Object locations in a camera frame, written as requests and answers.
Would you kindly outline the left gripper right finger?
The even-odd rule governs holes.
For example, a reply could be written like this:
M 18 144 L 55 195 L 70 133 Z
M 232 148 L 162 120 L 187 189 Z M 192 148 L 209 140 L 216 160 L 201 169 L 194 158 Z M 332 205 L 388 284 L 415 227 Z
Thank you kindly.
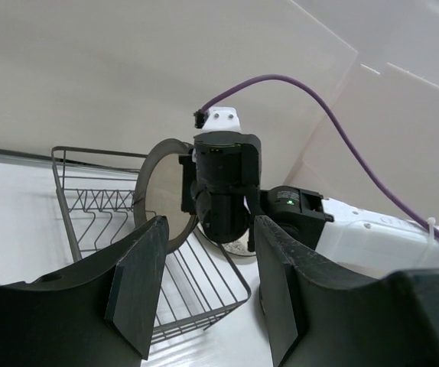
M 275 366 L 439 366 L 439 269 L 346 269 L 267 216 L 254 228 Z

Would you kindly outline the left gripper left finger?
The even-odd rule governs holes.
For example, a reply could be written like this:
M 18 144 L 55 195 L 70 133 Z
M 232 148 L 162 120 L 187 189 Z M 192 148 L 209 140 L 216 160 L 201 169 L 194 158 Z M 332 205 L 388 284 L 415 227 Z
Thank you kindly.
M 0 366 L 141 365 L 167 241 L 167 219 L 156 216 L 36 281 L 0 285 Z

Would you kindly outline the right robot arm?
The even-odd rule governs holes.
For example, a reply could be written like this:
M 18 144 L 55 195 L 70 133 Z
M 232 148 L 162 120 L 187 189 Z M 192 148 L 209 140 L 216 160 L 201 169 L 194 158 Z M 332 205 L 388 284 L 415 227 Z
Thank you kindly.
M 380 278 L 439 268 L 439 227 L 374 213 L 297 187 L 260 187 L 262 146 L 255 135 L 206 132 L 178 158 L 181 209 L 217 244 L 243 236 L 257 252 L 254 219 L 265 215 L 290 237 L 348 269 Z

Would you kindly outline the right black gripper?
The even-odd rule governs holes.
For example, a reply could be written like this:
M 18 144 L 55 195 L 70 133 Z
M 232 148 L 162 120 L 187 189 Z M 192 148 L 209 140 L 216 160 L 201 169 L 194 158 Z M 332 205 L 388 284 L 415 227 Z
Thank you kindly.
M 240 132 L 200 133 L 179 164 L 181 211 L 196 217 L 212 242 L 225 244 L 242 237 L 252 217 L 261 212 L 260 139 Z

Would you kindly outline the brown rim cream plate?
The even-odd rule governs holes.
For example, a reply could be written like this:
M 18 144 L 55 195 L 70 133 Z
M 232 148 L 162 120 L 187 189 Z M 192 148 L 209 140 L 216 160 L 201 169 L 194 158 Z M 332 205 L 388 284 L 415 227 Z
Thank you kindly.
M 132 207 L 135 227 L 155 216 L 165 216 L 169 225 L 167 252 L 178 250 L 197 225 L 197 218 L 181 210 L 183 166 L 179 157 L 191 145 L 167 138 L 157 143 L 145 158 L 135 184 Z

